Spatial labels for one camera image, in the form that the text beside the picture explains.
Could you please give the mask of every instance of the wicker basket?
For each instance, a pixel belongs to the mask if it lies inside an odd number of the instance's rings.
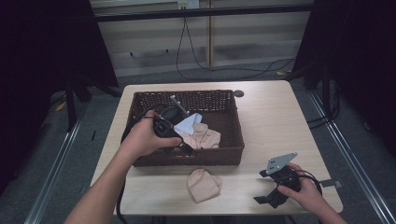
[[[170,96],[176,99],[190,114],[203,116],[202,123],[209,129],[221,133],[219,148],[196,149],[186,156],[180,149],[166,154],[159,149],[138,159],[134,166],[169,165],[238,165],[241,161],[244,141],[236,111],[233,91],[144,91],[136,92],[128,119],[133,119],[151,105],[171,105]]]

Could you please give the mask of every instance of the human arm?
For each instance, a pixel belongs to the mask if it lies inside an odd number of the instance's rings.
[[[160,147],[173,147],[181,139],[160,138],[152,128],[154,111],[141,119],[120,145],[107,168],[82,197],[64,223],[110,223],[120,190],[129,169],[139,157]]]
[[[288,166],[293,170],[302,170],[299,165],[289,162]],[[296,192],[286,186],[278,186],[277,190],[282,194],[292,198],[300,204],[306,211],[314,214],[323,224],[336,223],[345,224],[346,222],[335,210],[324,200],[318,192],[317,187],[308,178],[300,178],[301,190]]]

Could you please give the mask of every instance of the light wood tabletop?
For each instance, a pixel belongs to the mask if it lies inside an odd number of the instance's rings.
[[[105,170],[120,146],[120,139],[136,91],[240,90],[235,97],[245,148],[238,166],[205,166],[222,180],[219,197],[196,203],[187,188],[189,175],[198,166],[132,167],[121,203],[124,215],[286,215],[306,213],[288,199],[274,209],[253,198],[267,196],[276,183],[262,178],[269,159],[297,152],[292,162],[317,180],[330,179],[326,165],[306,124],[302,110],[286,81],[206,82],[131,85],[124,89],[111,124],[92,183]],[[335,187],[323,189],[326,201],[337,212],[343,205]]]

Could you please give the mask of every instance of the person's right hand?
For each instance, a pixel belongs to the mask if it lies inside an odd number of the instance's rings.
[[[299,165],[289,162],[288,166],[291,169],[296,170],[298,175],[304,175],[303,171],[298,171],[302,170]],[[300,192],[296,192],[286,186],[278,186],[277,190],[297,201],[306,211],[314,214],[325,207],[329,207],[329,204],[320,195],[317,187],[311,179],[300,177],[300,183],[302,187]]]
[[[298,175],[304,175],[301,167],[294,163],[289,162],[288,166],[297,171]],[[294,191],[286,186],[278,186],[277,190],[297,201],[302,208],[306,211],[314,214],[323,224],[327,223],[340,223],[345,224],[346,222],[332,209],[332,207],[324,200],[319,193],[317,187],[311,179],[300,177],[301,190],[299,192]]]

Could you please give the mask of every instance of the beige cloth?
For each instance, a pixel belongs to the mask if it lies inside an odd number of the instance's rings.
[[[193,135],[182,133],[183,141],[194,149],[219,148],[221,134],[208,129],[207,124],[195,123],[192,125]]]
[[[190,175],[187,186],[196,203],[201,203],[219,196],[221,179],[211,175],[205,169],[196,169]]]
[[[197,138],[190,136],[187,133],[183,133],[180,135],[183,138],[184,143],[188,144],[193,149],[200,149],[201,143],[198,142]]]
[[[221,134],[208,129],[201,140],[201,148],[219,148]]]

